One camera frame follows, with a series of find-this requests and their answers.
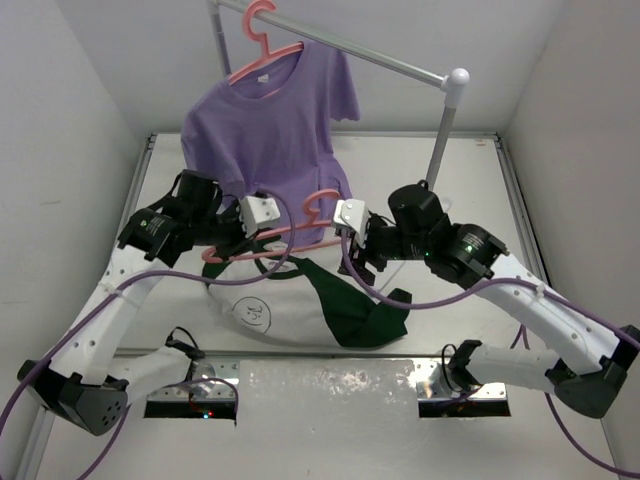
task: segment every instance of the purple t-shirt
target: purple t-shirt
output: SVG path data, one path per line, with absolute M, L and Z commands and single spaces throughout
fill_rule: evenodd
M 330 120 L 345 118 L 360 118 L 346 56 L 305 41 L 300 53 L 233 85 L 225 79 L 214 86 L 187 114 L 182 148 L 187 166 L 217 178 L 225 194 L 241 198 L 268 187 L 287 200 L 301 223 L 302 202 L 310 194 L 334 188 L 351 197 L 330 135 Z M 334 206 L 322 202 L 323 218 L 330 218 Z M 280 225 L 289 225 L 279 208 Z M 322 235 L 322 229 L 302 230 L 295 244 L 309 245 Z

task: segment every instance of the vertical pole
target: vertical pole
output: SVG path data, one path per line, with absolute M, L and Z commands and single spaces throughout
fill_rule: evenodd
M 431 154 L 431 161 L 429 162 L 429 169 L 427 170 L 427 185 L 429 186 L 429 190 L 433 190 L 433 186 L 436 183 L 436 177 L 440 171 L 444 148 L 447 146 L 447 140 L 449 140 L 456 110 L 457 108 L 444 107 L 444 112 L 442 112 L 442 120 L 440 120 L 436 144 L 433 146 L 433 153 Z
M 36 480 L 55 418 L 53 413 L 38 407 L 15 480 Z
M 442 120 L 440 120 L 436 144 L 433 146 L 433 153 L 431 154 L 431 161 L 429 162 L 429 168 L 427 170 L 426 180 L 429 190 L 433 190 L 433 186 L 436 183 L 444 149 L 447 146 L 447 140 L 449 140 L 449 135 L 451 134 L 453 119 L 456 116 L 458 104 L 460 103 L 462 92 L 464 92 L 464 87 L 467 83 L 469 83 L 469 72 L 464 68 L 456 68 L 451 72 L 451 75 L 447 75 L 444 78 L 440 86 L 440 89 L 446 92 L 447 96 L 444 99 L 444 112 L 442 112 Z
M 224 39 L 224 30 L 222 29 L 222 19 L 220 18 L 220 7 L 216 0 L 207 0 L 207 8 L 209 17 L 211 17 L 211 26 L 213 27 L 213 38 L 216 42 L 218 50 L 218 58 L 223 73 L 231 75 L 231 63 L 229 62 L 229 51 L 227 50 L 227 42 Z

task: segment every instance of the cable connector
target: cable connector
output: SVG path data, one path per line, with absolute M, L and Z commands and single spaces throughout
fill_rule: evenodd
M 355 233 L 356 242 L 361 247 L 364 247 L 370 217 L 371 214 L 364 201 L 354 198 L 338 200 L 331 226 L 336 229 L 338 234 L 343 229 L 349 234 Z
M 544 290 L 545 290 L 545 284 L 539 283 L 538 286 L 536 287 L 536 298 L 538 300 L 541 300 L 542 298 L 544 298 Z
M 247 196 L 240 200 L 242 230 L 251 238 L 258 230 L 274 228 L 280 223 L 280 210 L 273 198 Z
M 122 300 L 124 300 L 128 304 L 134 306 L 135 308 L 139 309 L 140 307 L 142 307 L 141 303 L 138 303 L 138 302 L 132 300 L 131 298 L 127 297 L 124 294 L 124 290 L 120 290 L 117 287 L 114 287 L 109 282 L 98 282 L 98 286 L 102 287 L 104 289 L 104 291 L 107 292 L 109 295 L 115 295 L 117 297 L 120 297 Z
M 206 356 L 202 350 L 196 347 L 192 347 L 191 345 L 181 342 L 180 340 L 167 340 L 164 343 L 164 346 L 169 348 L 175 348 L 176 350 L 180 350 L 190 360 L 193 360 L 193 361 L 202 360 Z

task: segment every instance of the printed logo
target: printed logo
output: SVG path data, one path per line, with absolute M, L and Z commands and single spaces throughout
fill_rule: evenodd
M 260 333 L 267 333 L 267 330 L 271 327 L 271 310 L 259 298 L 241 298 L 233 306 L 231 312 L 237 320 Z

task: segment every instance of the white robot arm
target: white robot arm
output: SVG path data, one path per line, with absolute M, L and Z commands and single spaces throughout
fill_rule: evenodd
M 108 296 L 116 293 L 117 298 L 29 383 L 45 408 L 94 435 L 110 430 L 132 402 L 184 381 L 194 361 L 204 356 L 194 346 L 168 338 L 149 355 L 113 363 L 124 333 L 161 278 L 149 276 L 128 285 L 132 277 L 172 268 L 194 245 L 215 245 L 223 257 L 246 251 L 253 235 L 275 226 L 280 216 L 273 199 L 259 197 L 236 200 L 221 211 L 217 182 L 196 172 L 181 174 L 174 197 L 177 183 L 161 200 L 131 217 L 98 287 L 71 328 Z M 440 397 L 504 382 L 553 393 L 583 415 L 604 416 L 637 355 L 632 345 L 550 300 L 546 294 L 555 292 L 489 232 L 477 225 L 451 224 L 438 197 L 424 183 L 396 190 L 389 206 L 395 225 L 370 213 L 360 200 L 338 202 L 333 224 L 352 237 L 352 265 L 343 263 L 341 273 L 356 274 L 372 284 L 366 264 L 382 271 L 388 260 L 422 260 L 439 278 L 473 290 L 509 313 L 548 347 L 530 352 L 466 340 L 431 385 Z M 492 283 L 479 289 L 484 282 Z M 524 288 L 523 282 L 534 284 L 536 290 Z M 123 284 L 127 288 L 119 291 Z M 635 327 L 623 330 L 640 339 Z M 35 365 L 25 362 L 18 378 L 24 379 Z
M 173 190 L 178 185 L 176 196 Z M 219 255 L 245 251 L 260 230 L 277 225 L 274 199 L 245 197 L 221 210 L 217 182 L 183 171 L 174 188 L 153 205 L 137 211 L 118 237 L 104 275 L 69 330 L 113 293 L 117 297 L 51 359 L 29 385 L 33 396 L 53 413 L 94 435 L 110 430 L 128 405 L 166 385 L 184 381 L 204 353 L 168 338 L 155 352 L 117 363 L 116 349 L 140 306 L 162 276 L 127 284 L 146 272 L 169 270 L 194 245 L 215 245 Z M 23 379 L 36 362 L 27 361 Z
M 339 203 L 333 225 L 352 236 L 352 272 L 343 262 L 341 273 L 355 273 L 372 284 L 373 274 L 366 264 L 382 271 L 388 260 L 424 261 L 439 278 L 473 290 L 507 312 L 548 348 L 542 352 L 511 350 L 466 340 L 447 366 L 441 367 L 440 378 L 432 385 L 439 397 L 504 382 L 553 393 L 588 417 L 605 415 L 638 353 L 632 345 L 551 300 L 551 295 L 562 297 L 489 232 L 477 225 L 451 224 L 438 197 L 423 182 L 393 192 L 389 207 L 395 225 L 370 213 L 360 200 Z M 491 284 L 478 288 L 484 282 Z M 623 331 L 640 339 L 640 330 L 633 326 Z

